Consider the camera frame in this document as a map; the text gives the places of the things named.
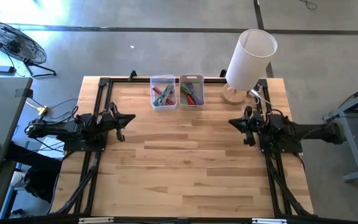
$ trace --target yellow cable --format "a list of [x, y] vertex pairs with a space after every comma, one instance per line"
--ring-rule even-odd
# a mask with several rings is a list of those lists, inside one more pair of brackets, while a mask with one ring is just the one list
[[32, 108], [35, 108], [35, 109], [38, 110], [38, 111], [40, 110], [40, 108], [38, 108], [38, 107], [32, 105], [31, 103], [29, 103], [29, 102], [27, 102], [27, 101], [26, 101], [25, 103], [27, 103], [29, 106], [31, 106]]

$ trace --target gray floor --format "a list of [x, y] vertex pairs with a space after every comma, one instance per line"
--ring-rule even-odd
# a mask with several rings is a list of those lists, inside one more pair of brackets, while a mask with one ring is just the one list
[[[358, 30], [358, 0], [312, 0], [318, 4], [314, 11], [296, 0], [259, 1], [267, 29]], [[105, 27], [257, 27], [252, 0], [26, 2], [29, 10], [23, 9], [23, 4], [3, 6], [0, 1], [0, 21]], [[48, 55], [45, 66], [58, 73], [55, 78], [34, 81], [34, 97], [46, 105], [76, 98], [85, 75], [128, 75], [136, 70], [139, 75], [218, 76], [229, 65], [239, 36], [48, 31], [26, 34], [44, 47]], [[274, 36], [278, 51], [272, 60], [273, 73], [285, 80], [294, 121], [319, 123], [323, 115], [358, 90], [358, 36]], [[21, 75], [28, 75], [20, 62], [14, 62]], [[0, 64], [10, 64], [1, 53]], [[73, 106], [74, 102], [70, 102], [58, 107], [53, 116]], [[34, 118], [34, 110], [26, 106], [15, 140], [26, 140], [23, 128]], [[358, 220], [358, 181], [342, 181], [344, 174], [356, 171], [349, 146], [303, 141], [303, 147], [315, 213]]]

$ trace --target electric fan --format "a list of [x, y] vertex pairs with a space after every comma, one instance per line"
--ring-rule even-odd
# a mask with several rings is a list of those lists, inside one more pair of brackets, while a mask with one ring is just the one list
[[[40, 66], [47, 61], [47, 54], [39, 44], [18, 29], [2, 22], [0, 22], [0, 51], [24, 62], [32, 77], [56, 75], [54, 70]], [[34, 75], [29, 66], [36, 66], [52, 73]]]

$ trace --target white lamp shade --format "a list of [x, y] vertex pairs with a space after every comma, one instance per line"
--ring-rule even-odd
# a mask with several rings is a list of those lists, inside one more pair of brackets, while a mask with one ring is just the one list
[[269, 33], [251, 29], [243, 32], [226, 72], [227, 83], [236, 90], [255, 87], [277, 51], [277, 41]]

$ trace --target butcher block tabletop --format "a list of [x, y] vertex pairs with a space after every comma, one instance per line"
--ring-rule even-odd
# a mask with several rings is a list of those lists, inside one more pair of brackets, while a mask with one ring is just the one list
[[[99, 79], [84, 77], [77, 114], [93, 112]], [[284, 81], [268, 78], [267, 83], [273, 108], [291, 119]], [[125, 142], [116, 139], [115, 131], [108, 134], [92, 216], [273, 217], [259, 144], [244, 145], [244, 134], [228, 123], [242, 117], [247, 105], [255, 105], [250, 98], [243, 105], [228, 105], [221, 98], [223, 85], [204, 84], [202, 111], [183, 111], [179, 106], [155, 111], [149, 83], [115, 83], [111, 99], [118, 111], [136, 118], [122, 132]], [[51, 212], [61, 208], [78, 186], [84, 154], [74, 152], [63, 161]], [[282, 159], [289, 189], [313, 213], [299, 158], [282, 154]], [[281, 191], [277, 194], [284, 211]]]

